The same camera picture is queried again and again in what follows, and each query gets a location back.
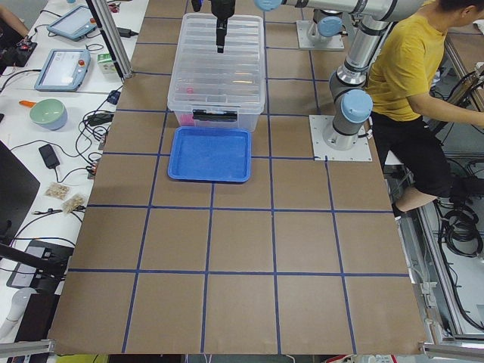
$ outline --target tan tabletop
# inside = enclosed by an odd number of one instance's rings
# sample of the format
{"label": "tan tabletop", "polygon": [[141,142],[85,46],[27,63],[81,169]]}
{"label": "tan tabletop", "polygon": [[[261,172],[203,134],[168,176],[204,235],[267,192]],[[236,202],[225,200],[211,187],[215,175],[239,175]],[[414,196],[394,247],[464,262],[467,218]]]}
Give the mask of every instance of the tan tabletop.
{"label": "tan tabletop", "polygon": [[[445,49],[457,74],[463,77],[474,70],[476,63],[484,62],[484,35],[477,26],[469,25],[452,29],[445,41]],[[477,110],[484,111],[484,92],[473,93]]]}
{"label": "tan tabletop", "polygon": [[334,114],[328,78],[345,54],[297,49],[294,22],[311,11],[237,1],[265,17],[250,180],[168,177],[187,6],[148,6],[49,334],[57,351],[417,353],[423,324],[378,163],[313,160],[307,115]]}

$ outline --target person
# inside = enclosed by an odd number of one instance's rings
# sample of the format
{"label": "person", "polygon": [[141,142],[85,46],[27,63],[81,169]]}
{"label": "person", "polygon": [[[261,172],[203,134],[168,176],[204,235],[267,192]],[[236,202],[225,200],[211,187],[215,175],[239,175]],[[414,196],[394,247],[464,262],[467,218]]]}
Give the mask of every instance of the person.
{"label": "person", "polygon": [[371,67],[366,92],[374,101],[371,117],[380,165],[391,150],[414,174],[414,185],[392,205],[396,217],[450,194],[450,165],[423,116],[484,127],[484,113],[430,95],[448,29],[483,17],[484,0],[424,2],[395,26]]}
{"label": "person", "polygon": [[[8,10],[4,5],[0,5],[0,54],[14,47],[19,41],[29,34],[29,30],[22,21]],[[6,64],[0,59],[0,73],[6,68]]]}

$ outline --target orange handle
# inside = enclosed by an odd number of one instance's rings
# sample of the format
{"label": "orange handle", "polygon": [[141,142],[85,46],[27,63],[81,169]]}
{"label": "orange handle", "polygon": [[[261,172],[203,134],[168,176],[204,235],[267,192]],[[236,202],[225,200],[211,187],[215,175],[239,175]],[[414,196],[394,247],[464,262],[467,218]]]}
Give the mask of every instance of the orange handle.
{"label": "orange handle", "polygon": [[22,100],[22,101],[18,101],[18,103],[23,105],[23,106],[34,107],[37,102]]}

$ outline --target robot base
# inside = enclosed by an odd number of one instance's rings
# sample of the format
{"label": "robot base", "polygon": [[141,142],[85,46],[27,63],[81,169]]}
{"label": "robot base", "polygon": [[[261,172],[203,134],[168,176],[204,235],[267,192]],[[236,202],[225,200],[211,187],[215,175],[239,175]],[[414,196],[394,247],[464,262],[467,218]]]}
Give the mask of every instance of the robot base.
{"label": "robot base", "polygon": [[308,49],[315,51],[344,51],[345,45],[341,36],[332,36],[327,40],[320,42],[313,42],[308,38],[308,29],[312,25],[312,20],[298,20],[296,22],[297,38],[299,40],[300,49]]}
{"label": "robot base", "polygon": [[[371,152],[367,138],[359,138],[351,149],[346,151],[335,150],[328,146],[323,140],[323,130],[328,123],[333,122],[333,116],[310,115],[309,125],[311,126],[312,149],[315,160],[329,161],[366,161],[371,162]],[[360,135],[365,134],[365,128],[362,126]]]}

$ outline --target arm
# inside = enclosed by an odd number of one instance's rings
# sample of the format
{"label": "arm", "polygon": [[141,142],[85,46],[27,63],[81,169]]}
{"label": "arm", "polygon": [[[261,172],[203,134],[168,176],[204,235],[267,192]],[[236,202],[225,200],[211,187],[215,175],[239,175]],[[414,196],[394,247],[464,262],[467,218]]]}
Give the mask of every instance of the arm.
{"label": "arm", "polygon": [[455,106],[428,93],[409,96],[407,100],[411,109],[420,115],[447,123],[467,123],[484,128],[484,113]]}
{"label": "arm", "polygon": [[3,19],[3,21],[6,22],[6,24],[9,25],[10,28],[15,30],[22,37],[25,37],[27,34],[29,34],[29,30],[20,21],[17,15],[12,13],[3,5],[0,5],[0,18]]}

